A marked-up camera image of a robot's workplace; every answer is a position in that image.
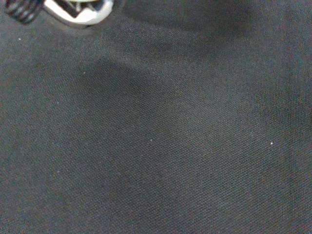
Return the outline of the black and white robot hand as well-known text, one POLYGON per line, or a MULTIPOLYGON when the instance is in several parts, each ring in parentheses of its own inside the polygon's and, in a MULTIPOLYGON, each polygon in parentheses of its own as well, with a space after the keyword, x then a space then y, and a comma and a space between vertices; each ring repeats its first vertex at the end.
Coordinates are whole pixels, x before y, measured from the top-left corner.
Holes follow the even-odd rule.
POLYGON ((2 0, 4 12, 21 24, 29 24, 41 11, 60 22, 78 27, 95 25, 113 10, 113 0, 2 0))

